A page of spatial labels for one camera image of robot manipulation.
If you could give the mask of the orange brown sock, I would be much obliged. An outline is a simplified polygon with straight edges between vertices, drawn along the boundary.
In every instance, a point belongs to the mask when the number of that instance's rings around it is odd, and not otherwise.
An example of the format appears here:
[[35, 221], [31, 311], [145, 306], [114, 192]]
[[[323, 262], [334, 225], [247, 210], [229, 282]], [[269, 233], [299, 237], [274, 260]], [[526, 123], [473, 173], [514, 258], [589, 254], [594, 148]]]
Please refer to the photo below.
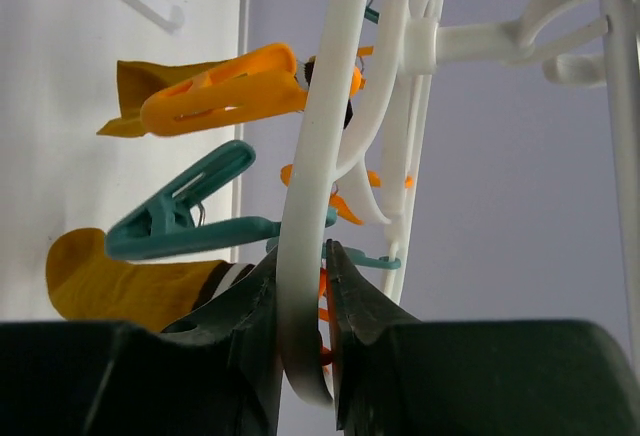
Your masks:
[[109, 258], [105, 233], [80, 228], [50, 247], [45, 276], [55, 310], [68, 321], [124, 320], [159, 332], [221, 295], [254, 265], [225, 260], [133, 264]]

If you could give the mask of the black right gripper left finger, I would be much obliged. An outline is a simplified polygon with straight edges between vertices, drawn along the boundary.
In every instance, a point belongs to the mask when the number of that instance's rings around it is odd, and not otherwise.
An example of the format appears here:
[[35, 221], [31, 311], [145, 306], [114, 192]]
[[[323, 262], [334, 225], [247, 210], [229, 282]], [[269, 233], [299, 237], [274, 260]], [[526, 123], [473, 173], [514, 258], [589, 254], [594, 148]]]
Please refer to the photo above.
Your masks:
[[121, 321], [1, 327], [5, 435], [273, 435], [276, 257], [160, 333]]

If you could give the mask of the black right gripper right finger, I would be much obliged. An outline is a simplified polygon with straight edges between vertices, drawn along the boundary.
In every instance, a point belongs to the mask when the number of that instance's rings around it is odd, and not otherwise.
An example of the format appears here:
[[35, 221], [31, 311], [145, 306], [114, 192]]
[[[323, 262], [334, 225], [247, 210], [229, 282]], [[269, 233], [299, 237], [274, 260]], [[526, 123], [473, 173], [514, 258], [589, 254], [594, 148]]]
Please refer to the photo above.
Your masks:
[[337, 427], [347, 435], [635, 435], [639, 384], [584, 320], [422, 322], [327, 244]]

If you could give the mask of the white clip hanger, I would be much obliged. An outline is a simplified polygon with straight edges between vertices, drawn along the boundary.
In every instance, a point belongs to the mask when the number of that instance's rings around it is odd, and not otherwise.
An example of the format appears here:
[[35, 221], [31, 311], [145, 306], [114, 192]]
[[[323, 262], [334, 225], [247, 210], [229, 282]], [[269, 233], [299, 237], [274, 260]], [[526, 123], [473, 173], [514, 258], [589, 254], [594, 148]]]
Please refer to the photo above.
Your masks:
[[547, 80], [603, 86], [611, 116], [630, 342], [639, 342], [639, 0], [530, 0], [516, 19], [445, 27], [443, 0], [383, 0], [367, 83], [345, 123], [367, 0], [329, 0], [279, 238], [277, 328], [286, 376], [328, 406], [320, 363], [319, 267], [329, 194], [385, 228], [390, 257], [409, 249], [431, 78], [453, 62], [540, 64]]

